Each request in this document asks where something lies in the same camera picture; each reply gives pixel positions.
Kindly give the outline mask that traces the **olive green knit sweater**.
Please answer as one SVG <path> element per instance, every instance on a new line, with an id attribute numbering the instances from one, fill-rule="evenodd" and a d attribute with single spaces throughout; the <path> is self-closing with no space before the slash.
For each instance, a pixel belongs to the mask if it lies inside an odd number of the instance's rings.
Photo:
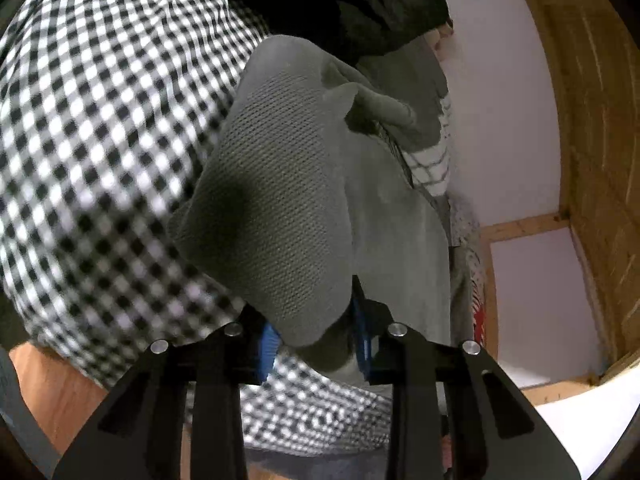
<path id="1" fill-rule="evenodd" d="M 171 216 L 180 255 L 328 372 L 348 358 L 352 282 L 426 339 L 449 344 L 449 243 L 410 180 L 407 104 L 307 40 L 252 53 L 193 195 Z"/>

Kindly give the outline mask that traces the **red white striped cloth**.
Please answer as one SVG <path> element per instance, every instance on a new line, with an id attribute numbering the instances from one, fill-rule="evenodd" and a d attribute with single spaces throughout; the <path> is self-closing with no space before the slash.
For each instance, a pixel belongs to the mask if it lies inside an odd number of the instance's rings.
<path id="1" fill-rule="evenodd" d="M 486 342 L 486 306 L 484 285 L 472 281 L 473 339 L 484 346 Z"/>

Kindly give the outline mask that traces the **white dotted cloth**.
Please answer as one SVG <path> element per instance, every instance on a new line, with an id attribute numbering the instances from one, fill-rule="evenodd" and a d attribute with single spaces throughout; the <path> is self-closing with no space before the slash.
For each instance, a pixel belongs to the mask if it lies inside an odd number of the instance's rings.
<path id="1" fill-rule="evenodd" d="M 484 250 L 480 239 L 480 222 L 471 203 L 461 194 L 448 195 L 450 208 L 450 232 L 455 245 L 465 249 L 472 284 L 477 291 L 478 300 L 485 303 L 486 270 Z"/>

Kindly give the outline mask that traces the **white grid pattern cloth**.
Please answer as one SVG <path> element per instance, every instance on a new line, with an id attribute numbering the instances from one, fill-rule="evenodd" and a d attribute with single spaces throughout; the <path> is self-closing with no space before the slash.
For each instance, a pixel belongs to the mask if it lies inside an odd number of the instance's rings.
<path id="1" fill-rule="evenodd" d="M 430 148 L 424 148 L 413 153 L 405 150 L 401 151 L 405 162 L 410 168 L 413 182 L 421 185 L 434 197 L 445 195 L 450 182 L 450 96 L 444 96 L 439 101 L 439 104 L 438 142 Z"/>

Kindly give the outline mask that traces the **black white gingham bedsheet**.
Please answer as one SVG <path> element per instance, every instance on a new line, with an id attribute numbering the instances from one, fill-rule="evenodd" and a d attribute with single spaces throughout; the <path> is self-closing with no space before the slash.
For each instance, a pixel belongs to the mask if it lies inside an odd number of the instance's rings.
<path id="1" fill-rule="evenodd" d="M 2 288 L 104 388 L 242 310 L 166 226 L 266 35 L 229 0 L 24 0 L 2 34 Z"/>

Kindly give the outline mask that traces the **wooden bed frame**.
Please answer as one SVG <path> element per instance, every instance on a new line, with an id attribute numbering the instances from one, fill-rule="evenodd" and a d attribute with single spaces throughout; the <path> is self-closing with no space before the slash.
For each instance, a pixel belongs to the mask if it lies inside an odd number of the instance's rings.
<path id="1" fill-rule="evenodd" d="M 487 341 L 529 400 L 639 362 L 639 47 L 610 0 L 524 0 L 559 127 L 554 211 L 488 226 Z"/>

